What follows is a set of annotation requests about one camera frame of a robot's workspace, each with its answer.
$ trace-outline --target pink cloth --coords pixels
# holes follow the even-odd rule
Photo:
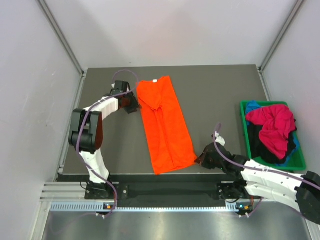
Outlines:
[[[265,106],[249,112],[245,119],[263,125],[259,139],[266,148],[283,159],[288,151],[289,133],[296,130],[294,114],[283,104]]]

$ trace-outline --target blue cloth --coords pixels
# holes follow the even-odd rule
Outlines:
[[[246,106],[245,106],[245,115],[247,115],[248,113],[250,113],[253,110],[259,109],[261,108],[261,106],[257,103],[257,101],[252,100],[252,101],[248,101]],[[289,156],[286,157],[286,160],[284,163],[282,164],[276,164],[276,166],[278,167],[286,167],[289,160],[291,159],[292,155],[300,148],[300,143],[298,141],[298,138],[296,137],[296,135],[293,135],[293,142],[295,144],[295,149],[291,152],[291,154]]]
[[[248,101],[245,106],[245,115],[247,115],[251,111],[259,109],[259,108],[261,108],[261,106],[257,103],[257,101],[255,101],[255,100]]]
[[[293,142],[294,142],[294,144],[295,144],[295,146],[296,146],[295,149],[293,149],[293,151],[291,152],[291,154],[286,157],[286,160],[285,160],[285,162],[284,162],[283,164],[276,164],[276,166],[286,167],[287,164],[288,164],[288,162],[289,162],[289,160],[291,159],[292,155],[293,155],[296,151],[298,151],[298,149],[300,148],[300,143],[299,143],[298,138],[297,138],[296,135],[293,135]]]

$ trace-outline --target white wall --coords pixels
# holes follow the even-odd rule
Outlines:
[[[307,168],[320,173],[320,1],[307,0],[265,70],[272,100],[297,119]]]
[[[35,0],[4,0],[0,11],[0,238],[25,240],[80,75]]]
[[[46,0],[83,68],[260,65],[296,0]]]

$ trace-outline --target clothing pile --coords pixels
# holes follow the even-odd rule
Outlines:
[[[252,158],[285,167],[300,147],[293,113],[284,104],[261,107],[249,101],[245,119]]]

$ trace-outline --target dark gray table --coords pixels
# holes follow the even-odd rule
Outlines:
[[[98,101],[111,89],[112,76],[120,68],[90,68],[87,72],[80,108]],[[240,101],[265,101],[266,96],[255,65],[221,66],[157,66],[133,67],[141,80],[170,76],[179,100],[186,125],[192,138],[194,151],[200,155],[211,142],[211,134],[218,122],[226,148],[233,154],[246,154],[240,119]],[[135,78],[122,72],[117,80]],[[104,140],[102,155],[111,174],[152,174],[147,140],[140,113],[126,114],[120,110],[103,122]],[[213,173],[197,165],[172,172]],[[63,170],[64,174],[87,174],[70,147]]]

